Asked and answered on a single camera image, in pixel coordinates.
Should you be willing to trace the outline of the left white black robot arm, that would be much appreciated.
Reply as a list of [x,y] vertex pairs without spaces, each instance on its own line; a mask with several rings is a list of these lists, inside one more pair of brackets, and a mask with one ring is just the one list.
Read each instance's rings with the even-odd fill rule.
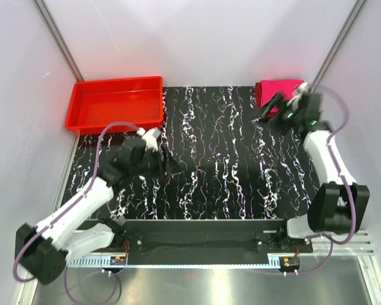
[[126,140],[118,153],[100,164],[95,176],[59,210],[35,226],[21,225],[15,233],[14,278],[17,267],[25,268],[39,283],[55,281],[68,263],[99,248],[112,252],[124,245],[119,220],[101,220],[91,229],[75,230],[96,210],[120,192],[134,177],[172,177],[183,167],[162,144],[150,148],[144,139]]

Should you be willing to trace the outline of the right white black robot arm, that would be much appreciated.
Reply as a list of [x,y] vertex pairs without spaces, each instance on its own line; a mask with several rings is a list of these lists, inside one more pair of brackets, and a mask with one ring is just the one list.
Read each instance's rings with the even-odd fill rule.
[[338,245],[348,243],[361,226],[370,198],[368,187],[358,184],[344,164],[335,142],[338,130],[321,119],[322,100],[319,93],[303,91],[288,100],[277,92],[260,109],[262,119],[267,119],[277,108],[276,115],[268,120],[277,131],[298,132],[319,181],[308,212],[286,220],[284,231],[275,237],[276,246],[284,252],[293,250],[298,239],[324,236]]

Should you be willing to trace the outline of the bright pink t-shirt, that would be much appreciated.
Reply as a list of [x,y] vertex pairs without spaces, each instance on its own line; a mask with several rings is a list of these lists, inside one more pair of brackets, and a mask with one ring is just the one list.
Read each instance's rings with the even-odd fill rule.
[[294,89],[304,82],[303,79],[261,80],[262,105],[266,104],[277,92],[281,92],[288,100],[292,98]]

